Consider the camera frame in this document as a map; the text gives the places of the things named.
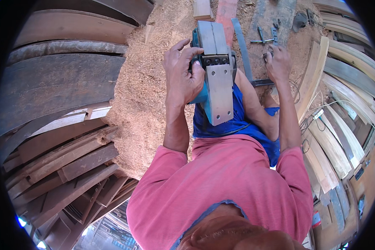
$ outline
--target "dirt floor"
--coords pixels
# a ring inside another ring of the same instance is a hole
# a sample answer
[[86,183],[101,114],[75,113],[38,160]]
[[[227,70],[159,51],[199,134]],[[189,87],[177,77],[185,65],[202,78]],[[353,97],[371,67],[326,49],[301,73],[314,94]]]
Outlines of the dirt floor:
[[[238,3],[237,18],[242,26],[243,34],[250,27],[256,0],[240,0]],[[216,17],[218,0],[210,1]],[[305,9],[315,10],[311,0],[297,0],[296,13]],[[110,125],[118,125],[120,132],[114,142],[120,155],[114,159],[120,170],[130,177],[140,179],[155,155],[159,145],[162,145],[165,131],[165,71],[161,61],[166,50],[178,41],[190,37],[196,27],[193,18],[193,8],[190,0],[165,0],[163,6],[156,5],[147,24],[155,26],[150,40],[145,43],[146,27],[138,28],[127,38],[129,45],[125,54],[117,84],[113,106],[107,114],[106,121]],[[298,33],[290,33],[288,51],[293,61],[292,83],[300,83],[305,71],[308,54],[312,41],[319,42],[322,35],[320,26],[302,28]],[[238,54],[238,67],[243,68],[240,58],[239,45],[236,37],[232,49]],[[261,97],[264,88],[256,88]],[[324,97],[328,90],[320,85]],[[292,95],[296,88],[292,86]],[[311,108],[321,104],[321,95],[314,100]],[[190,135],[193,132],[194,106],[185,108],[186,120]],[[191,160],[190,139],[188,158]]]

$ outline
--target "stack of wooden planks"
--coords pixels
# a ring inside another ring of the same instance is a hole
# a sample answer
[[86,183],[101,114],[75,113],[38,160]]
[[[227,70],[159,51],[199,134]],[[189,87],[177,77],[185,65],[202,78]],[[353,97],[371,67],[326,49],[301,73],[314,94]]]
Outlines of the stack of wooden planks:
[[118,151],[111,140],[117,130],[100,118],[61,126],[31,137],[4,164],[12,163],[5,184],[18,216],[52,249],[71,249],[85,228],[135,189],[137,180],[114,175],[118,166],[111,160]]

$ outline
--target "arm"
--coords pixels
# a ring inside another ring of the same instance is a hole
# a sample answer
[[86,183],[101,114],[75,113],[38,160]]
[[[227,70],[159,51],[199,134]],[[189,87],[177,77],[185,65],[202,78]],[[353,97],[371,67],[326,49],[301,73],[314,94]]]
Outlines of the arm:
[[300,147],[301,135],[296,109],[290,92],[289,74],[291,69],[290,55],[285,48],[270,46],[274,50],[274,57],[267,54],[267,72],[275,83],[279,94],[279,142],[281,153],[292,147]]
[[164,53],[163,67],[167,78],[167,110],[164,147],[187,153],[189,147],[189,129],[185,118],[185,105],[191,102],[203,89],[204,69],[197,61],[192,65],[192,73],[188,72],[193,56],[203,53],[202,48],[186,48],[185,39]]

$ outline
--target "man's left hand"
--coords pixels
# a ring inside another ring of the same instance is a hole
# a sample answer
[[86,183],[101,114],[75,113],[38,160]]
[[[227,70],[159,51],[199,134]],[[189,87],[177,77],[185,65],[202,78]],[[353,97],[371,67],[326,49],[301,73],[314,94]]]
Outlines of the man's left hand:
[[190,39],[180,41],[164,53],[163,67],[167,80],[167,107],[183,108],[203,89],[205,71],[196,61],[192,73],[188,72],[192,58],[204,52],[203,48],[190,47],[180,51],[189,44]]

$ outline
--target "metal bar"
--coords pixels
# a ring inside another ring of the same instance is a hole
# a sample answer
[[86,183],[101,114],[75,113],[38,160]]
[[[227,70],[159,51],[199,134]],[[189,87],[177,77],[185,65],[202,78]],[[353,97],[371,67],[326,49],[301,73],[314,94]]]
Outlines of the metal bar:
[[246,74],[249,82],[253,80],[253,74],[251,73],[251,66],[249,60],[249,52],[247,51],[246,42],[244,40],[243,32],[240,27],[239,20],[237,18],[232,18],[232,24],[235,29],[236,37],[238,38],[238,43],[240,47],[241,58],[243,60],[244,73]]

